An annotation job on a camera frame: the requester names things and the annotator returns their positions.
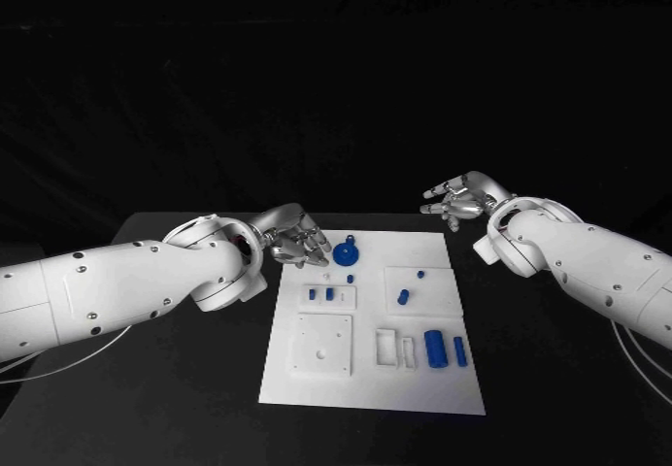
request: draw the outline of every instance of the cable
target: cable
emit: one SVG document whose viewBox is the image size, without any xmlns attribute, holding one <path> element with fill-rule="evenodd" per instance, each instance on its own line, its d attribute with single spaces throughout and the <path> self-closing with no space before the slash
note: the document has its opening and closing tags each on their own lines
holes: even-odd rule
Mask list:
<svg viewBox="0 0 672 466">
<path fill-rule="evenodd" d="M 11 364 L 8 364 L 7 366 L 4 366 L 1 369 L 0 369 L 0 374 L 3 372 L 7 372 L 10 369 L 14 369 L 19 365 L 21 365 L 24 362 L 27 362 L 34 356 L 37 356 L 39 354 L 42 354 L 45 351 L 39 351 L 39 352 L 34 352 L 33 354 L 29 354 L 23 359 L 20 359 L 17 362 L 13 362 Z"/>
<path fill-rule="evenodd" d="M 0 381 L 0 384 L 3 383 L 16 383 L 16 382 L 26 382 L 26 381 L 33 381 L 34 379 L 40 379 L 42 377 L 46 377 L 46 376 L 52 376 L 53 374 L 57 374 L 59 372 L 65 371 L 66 369 L 69 369 L 70 367 L 73 367 L 76 364 L 82 363 L 86 359 L 89 359 L 91 357 L 94 357 L 105 348 L 108 348 L 112 343 L 122 337 L 122 334 L 128 331 L 128 328 L 131 327 L 131 325 L 128 325 L 124 329 L 122 329 L 122 332 L 117 335 L 117 337 L 114 338 L 114 340 L 105 345 L 102 346 L 96 351 L 94 351 L 86 357 L 81 358 L 76 362 L 73 362 L 72 364 L 69 364 L 68 366 L 62 367 L 60 369 L 56 369 L 55 371 L 52 372 L 47 372 L 46 374 L 40 374 L 39 376 L 33 376 L 33 377 L 26 377 L 24 379 L 13 379 L 13 380 L 8 380 L 8 381 Z"/>
<path fill-rule="evenodd" d="M 634 369 L 640 373 L 640 376 L 644 379 L 644 382 L 649 384 L 650 388 L 655 390 L 657 395 L 660 395 L 660 398 L 667 402 L 669 405 L 672 405 L 672 400 L 665 396 L 665 393 L 655 386 L 655 383 L 650 381 L 650 379 L 647 378 L 643 370 L 640 369 L 640 366 L 634 362 L 633 356 L 630 355 L 630 352 L 627 351 L 626 345 L 623 343 L 623 339 L 620 338 L 618 328 L 616 327 L 616 322 L 614 321 L 611 321 L 611 326 L 613 326 L 613 333 L 616 334 L 616 338 L 618 339 L 620 348 L 623 349 L 623 352 L 626 353 L 627 359 L 630 360 L 630 363 L 633 364 Z"/>
<path fill-rule="evenodd" d="M 627 327 L 623 327 L 626 329 L 627 335 L 630 336 L 630 340 L 633 341 L 634 346 L 637 347 L 637 350 L 642 353 L 642 356 L 647 359 L 647 362 L 652 364 L 652 366 L 660 371 L 662 374 L 667 376 L 669 379 L 672 379 L 672 374 L 665 370 L 665 368 L 653 361 L 653 358 L 647 355 L 647 352 L 644 349 L 640 347 L 640 344 L 637 340 L 634 339 L 633 332 Z"/>
</svg>

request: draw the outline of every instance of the metal robot hand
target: metal robot hand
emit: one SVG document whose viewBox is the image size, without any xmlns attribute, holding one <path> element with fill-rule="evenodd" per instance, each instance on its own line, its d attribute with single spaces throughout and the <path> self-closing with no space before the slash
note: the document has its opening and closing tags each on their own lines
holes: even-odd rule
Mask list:
<svg viewBox="0 0 672 466">
<path fill-rule="evenodd" d="M 447 180 L 424 191 L 424 198 L 445 194 L 444 200 L 437 204 L 419 207 L 422 214 L 441 214 L 454 232 L 458 231 L 461 218 L 477 218 L 483 213 L 489 216 L 496 208 L 507 202 L 510 194 L 500 184 L 483 173 L 468 172 L 460 177 Z"/>
<path fill-rule="evenodd" d="M 300 204 L 285 204 L 255 216 L 248 224 L 255 230 L 269 255 L 282 264 L 304 264 L 326 267 L 324 253 L 331 251 L 311 216 Z"/>
</svg>

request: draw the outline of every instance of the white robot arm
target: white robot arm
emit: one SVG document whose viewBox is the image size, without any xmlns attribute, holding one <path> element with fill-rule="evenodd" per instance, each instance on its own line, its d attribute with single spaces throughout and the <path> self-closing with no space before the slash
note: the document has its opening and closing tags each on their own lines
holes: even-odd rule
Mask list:
<svg viewBox="0 0 672 466">
<path fill-rule="evenodd" d="M 461 218 L 490 216 L 474 249 L 487 264 L 502 260 L 530 277 L 551 270 L 567 294 L 611 320 L 672 349 L 672 258 L 590 223 L 556 202 L 516 197 L 479 172 L 424 193 L 445 194 L 419 208 L 441 214 L 453 231 Z"/>
<path fill-rule="evenodd" d="M 0 362 L 164 315 L 187 295 L 202 311 L 246 301 L 265 289 L 265 247 L 300 268 L 329 264 L 329 242 L 298 204 L 248 223 L 199 217 L 161 242 L 0 268 Z"/>
</svg>

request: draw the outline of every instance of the black curtain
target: black curtain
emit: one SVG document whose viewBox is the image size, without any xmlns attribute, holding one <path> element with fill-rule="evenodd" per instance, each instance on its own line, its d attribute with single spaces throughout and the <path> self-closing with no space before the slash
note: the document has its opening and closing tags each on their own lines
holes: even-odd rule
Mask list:
<svg viewBox="0 0 672 466">
<path fill-rule="evenodd" d="M 134 212 L 293 201 L 417 212 L 480 170 L 666 248 L 667 28 L 630 27 L 640 10 L 408 5 L 4 27 L 1 239 L 53 254 Z"/>
</svg>

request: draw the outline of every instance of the tabletop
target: tabletop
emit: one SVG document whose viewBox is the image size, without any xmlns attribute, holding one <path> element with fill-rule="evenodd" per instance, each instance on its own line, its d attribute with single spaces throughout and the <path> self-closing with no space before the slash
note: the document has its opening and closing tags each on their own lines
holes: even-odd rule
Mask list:
<svg viewBox="0 0 672 466">
<path fill-rule="evenodd" d="M 161 240 L 205 214 L 135 214 L 115 244 Z M 670 464 L 672 411 L 637 379 L 608 321 L 551 274 L 522 279 L 481 262 L 471 245 L 484 221 L 453 234 L 434 216 L 313 217 L 324 229 L 445 233 L 487 415 L 258 403 L 281 271 L 265 256 L 268 289 L 248 303 L 202 313 L 187 298 L 92 359 L 24 383 L 0 421 L 3 464 Z M 49 350 L 29 375 L 114 336 Z"/>
</svg>

